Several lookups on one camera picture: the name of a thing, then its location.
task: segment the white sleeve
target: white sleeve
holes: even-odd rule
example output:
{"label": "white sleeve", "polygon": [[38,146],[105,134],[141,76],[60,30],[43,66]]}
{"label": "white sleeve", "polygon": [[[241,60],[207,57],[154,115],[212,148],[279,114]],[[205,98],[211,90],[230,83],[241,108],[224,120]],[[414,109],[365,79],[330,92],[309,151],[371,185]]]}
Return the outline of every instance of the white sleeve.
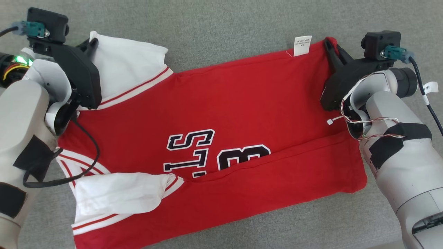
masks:
{"label": "white sleeve", "polygon": [[177,176],[112,173],[85,176],[75,183],[77,212],[82,216],[140,214],[158,207],[168,196],[167,189],[176,185]]}
{"label": "white sleeve", "polygon": [[98,46],[91,60],[100,72],[102,99],[124,93],[166,68],[165,47],[92,31],[89,40],[94,38],[98,39]]}

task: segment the black tape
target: black tape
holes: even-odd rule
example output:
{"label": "black tape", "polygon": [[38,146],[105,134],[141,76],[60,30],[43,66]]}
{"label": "black tape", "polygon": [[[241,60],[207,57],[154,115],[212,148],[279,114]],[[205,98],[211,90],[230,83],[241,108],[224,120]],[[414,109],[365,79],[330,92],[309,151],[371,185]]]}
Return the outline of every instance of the black tape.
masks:
{"label": "black tape", "polygon": [[15,218],[22,210],[26,192],[7,183],[0,183],[0,213]]}
{"label": "black tape", "polygon": [[388,128],[385,134],[397,134],[405,137],[384,136],[375,141],[369,151],[371,152],[372,164],[377,169],[380,169],[386,160],[403,148],[404,141],[421,138],[432,139],[429,128],[425,124],[417,123],[398,123]]}
{"label": "black tape", "polygon": [[34,135],[17,157],[14,166],[22,170],[30,170],[31,175],[37,181],[42,182],[53,158],[54,152]]}

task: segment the black cable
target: black cable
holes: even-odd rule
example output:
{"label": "black cable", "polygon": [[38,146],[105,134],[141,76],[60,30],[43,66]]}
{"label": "black cable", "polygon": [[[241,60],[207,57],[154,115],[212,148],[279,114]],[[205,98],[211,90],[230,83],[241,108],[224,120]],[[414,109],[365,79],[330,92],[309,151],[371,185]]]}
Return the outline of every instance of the black cable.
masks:
{"label": "black cable", "polygon": [[0,31],[0,37],[2,37],[3,35],[5,35],[5,34],[7,34],[9,32],[16,31],[18,29],[19,29],[19,27],[14,26],[14,27],[7,28],[7,29],[5,29],[3,31]]}
{"label": "black cable", "polygon": [[[78,127],[79,127],[79,128],[80,128],[80,129],[81,129],[81,130],[82,130],[82,131],[83,131],[83,132],[89,137],[89,139],[91,139],[92,143],[93,143],[94,146],[95,146],[95,149],[97,150],[97,155],[95,156],[95,159],[94,159],[94,161],[92,162],[91,166],[89,166],[89,167],[88,167],[84,172],[82,172],[81,174],[78,174],[78,175],[75,175],[75,176],[72,176],[72,177],[63,178],[63,179],[57,179],[57,180],[52,180],[52,181],[49,181],[49,182],[41,182],[41,183],[30,182],[30,183],[28,183],[28,182],[27,182],[27,179],[29,178],[29,175],[30,175],[32,169],[34,169],[35,167],[38,167],[38,165],[34,165],[34,166],[30,167],[30,168],[25,172],[25,175],[24,175],[24,177],[23,177],[23,185],[24,185],[25,187],[28,187],[28,188],[54,187],[54,186],[62,185],[62,184],[65,184],[65,183],[70,183],[70,182],[75,181],[75,180],[81,178],[82,176],[86,175],[87,173],[89,173],[89,171],[91,171],[91,170],[94,168],[95,164],[96,164],[97,161],[98,161],[98,158],[100,157],[100,149],[99,149],[99,147],[98,147],[98,144],[97,144],[97,142],[95,141],[95,139],[92,137],[92,135],[91,135],[88,131],[86,131],[86,129],[85,129],[83,126],[81,126],[81,125],[77,122],[77,118],[74,117],[73,119],[71,119],[71,121],[72,121],[76,126],[78,126]],[[58,154],[60,154],[60,153],[62,152],[61,150],[62,150],[62,149],[58,150],[58,151],[55,153],[55,156],[58,156]]]}
{"label": "black cable", "polygon": [[[421,81],[420,71],[418,70],[417,63],[415,62],[414,58],[412,58],[412,57],[409,57],[409,61],[410,61],[410,62],[412,63],[412,65],[414,66],[414,70],[415,70],[416,75],[417,75],[418,87],[420,88],[421,95],[425,96],[426,93],[424,92],[423,82]],[[429,112],[431,113],[432,117],[434,118],[435,123],[437,124],[437,127],[438,127],[439,130],[440,130],[440,133],[441,133],[442,136],[443,136],[443,128],[442,128],[442,125],[440,124],[440,121],[439,121],[439,119],[437,118],[437,115],[435,114],[434,110],[432,109],[431,104],[427,104],[426,106],[427,106],[427,109],[429,110]]]}

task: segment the green led light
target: green led light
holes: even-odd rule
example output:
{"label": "green led light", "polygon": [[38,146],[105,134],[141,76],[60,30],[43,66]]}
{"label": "green led light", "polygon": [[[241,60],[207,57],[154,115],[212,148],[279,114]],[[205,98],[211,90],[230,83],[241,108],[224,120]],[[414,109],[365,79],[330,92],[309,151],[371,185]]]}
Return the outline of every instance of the green led light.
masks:
{"label": "green led light", "polygon": [[21,56],[17,56],[16,57],[16,62],[27,65],[27,61],[23,57],[21,57]]}

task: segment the teal connector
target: teal connector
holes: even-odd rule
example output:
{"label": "teal connector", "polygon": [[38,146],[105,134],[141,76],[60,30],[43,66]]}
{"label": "teal connector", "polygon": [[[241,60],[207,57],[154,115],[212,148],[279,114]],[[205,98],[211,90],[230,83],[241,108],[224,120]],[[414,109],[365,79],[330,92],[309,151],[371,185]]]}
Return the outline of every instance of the teal connector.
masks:
{"label": "teal connector", "polygon": [[45,25],[43,23],[26,22],[27,35],[45,37]]}
{"label": "teal connector", "polygon": [[401,60],[405,64],[411,63],[409,57],[414,58],[414,53],[407,51],[402,47],[386,46],[385,50],[381,54],[383,57],[392,60]]}
{"label": "teal connector", "polygon": [[12,32],[15,35],[28,35],[40,38],[49,35],[43,23],[21,21],[13,23],[12,27],[18,27],[17,30]]}

